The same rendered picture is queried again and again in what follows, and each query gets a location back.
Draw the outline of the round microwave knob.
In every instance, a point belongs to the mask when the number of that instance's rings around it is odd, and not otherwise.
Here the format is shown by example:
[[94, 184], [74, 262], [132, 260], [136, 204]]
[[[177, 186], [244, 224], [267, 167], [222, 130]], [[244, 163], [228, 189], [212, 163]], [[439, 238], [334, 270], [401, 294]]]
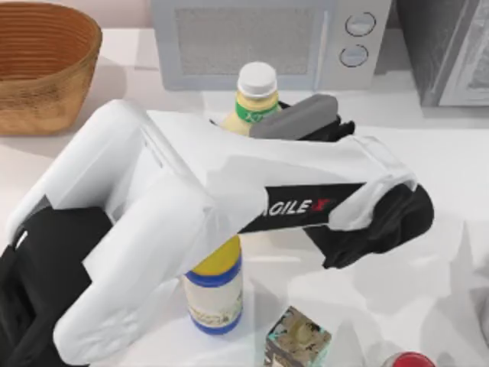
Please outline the round microwave knob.
[[370, 12], [362, 12], [348, 17], [345, 22], [345, 30], [352, 37], [363, 37], [373, 31], [376, 23], [376, 18]]
[[343, 66], [355, 68], [363, 65], [369, 58], [368, 49], [361, 45], [355, 44], [345, 47], [339, 54], [339, 60]]

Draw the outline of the brown wicker basket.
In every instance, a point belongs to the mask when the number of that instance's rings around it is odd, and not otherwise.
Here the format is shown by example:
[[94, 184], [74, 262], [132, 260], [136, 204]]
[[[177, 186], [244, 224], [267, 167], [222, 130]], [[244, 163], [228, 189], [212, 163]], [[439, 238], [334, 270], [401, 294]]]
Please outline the brown wicker basket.
[[92, 84], [101, 45], [99, 24], [75, 8], [0, 1], [0, 136], [70, 128]]

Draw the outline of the red can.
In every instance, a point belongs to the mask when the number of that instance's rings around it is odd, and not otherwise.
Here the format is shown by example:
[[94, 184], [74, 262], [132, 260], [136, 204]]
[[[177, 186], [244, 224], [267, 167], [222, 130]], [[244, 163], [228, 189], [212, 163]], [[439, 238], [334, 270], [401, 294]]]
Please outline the red can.
[[436, 367], [436, 365], [421, 353], [399, 352], [388, 357], [381, 367]]

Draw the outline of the white jar with yellow lid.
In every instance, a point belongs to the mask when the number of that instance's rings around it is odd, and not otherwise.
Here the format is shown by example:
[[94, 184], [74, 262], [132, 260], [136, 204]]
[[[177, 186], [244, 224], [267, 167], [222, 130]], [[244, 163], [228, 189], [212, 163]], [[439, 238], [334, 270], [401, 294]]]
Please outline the white jar with yellow lid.
[[210, 335], [233, 330], [243, 312], [243, 274], [240, 238], [230, 238], [183, 279], [191, 320]]

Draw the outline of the teal and brown carton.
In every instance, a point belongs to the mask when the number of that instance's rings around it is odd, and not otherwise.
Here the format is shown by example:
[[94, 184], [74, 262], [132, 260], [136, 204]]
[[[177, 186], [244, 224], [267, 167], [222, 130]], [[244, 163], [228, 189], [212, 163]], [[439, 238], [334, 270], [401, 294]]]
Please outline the teal and brown carton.
[[332, 334], [289, 306], [270, 329], [264, 367], [322, 367]]

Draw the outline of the microwave oven door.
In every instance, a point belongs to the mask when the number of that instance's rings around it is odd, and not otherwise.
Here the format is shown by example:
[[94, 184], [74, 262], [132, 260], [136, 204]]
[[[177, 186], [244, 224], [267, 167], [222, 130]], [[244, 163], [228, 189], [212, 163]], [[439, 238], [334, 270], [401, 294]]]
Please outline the microwave oven door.
[[160, 74], [168, 90], [233, 90], [263, 61], [281, 89], [317, 86], [328, 0], [151, 0]]

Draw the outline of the pale microwave oven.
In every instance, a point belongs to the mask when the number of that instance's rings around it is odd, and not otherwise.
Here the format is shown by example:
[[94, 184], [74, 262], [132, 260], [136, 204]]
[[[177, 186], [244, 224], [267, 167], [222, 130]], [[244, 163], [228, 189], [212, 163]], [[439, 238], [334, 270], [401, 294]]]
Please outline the pale microwave oven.
[[151, 0], [168, 90], [232, 90], [263, 61], [282, 90], [370, 86], [392, 0]]

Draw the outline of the yellow bottle with white cap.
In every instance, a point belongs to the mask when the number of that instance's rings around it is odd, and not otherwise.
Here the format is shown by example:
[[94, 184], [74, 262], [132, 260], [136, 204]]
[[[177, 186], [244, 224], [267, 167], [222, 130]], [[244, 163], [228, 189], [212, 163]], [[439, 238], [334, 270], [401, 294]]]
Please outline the yellow bottle with white cap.
[[221, 126], [248, 136], [252, 127], [281, 110], [276, 70], [268, 63], [254, 61], [239, 71], [235, 107]]

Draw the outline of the grey cabinet with dark inside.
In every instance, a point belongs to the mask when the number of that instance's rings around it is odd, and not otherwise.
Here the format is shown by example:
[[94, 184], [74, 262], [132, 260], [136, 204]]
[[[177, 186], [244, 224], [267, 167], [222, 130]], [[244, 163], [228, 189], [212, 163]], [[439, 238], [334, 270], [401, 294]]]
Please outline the grey cabinet with dark inside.
[[397, 0], [424, 107], [489, 107], [489, 0]]

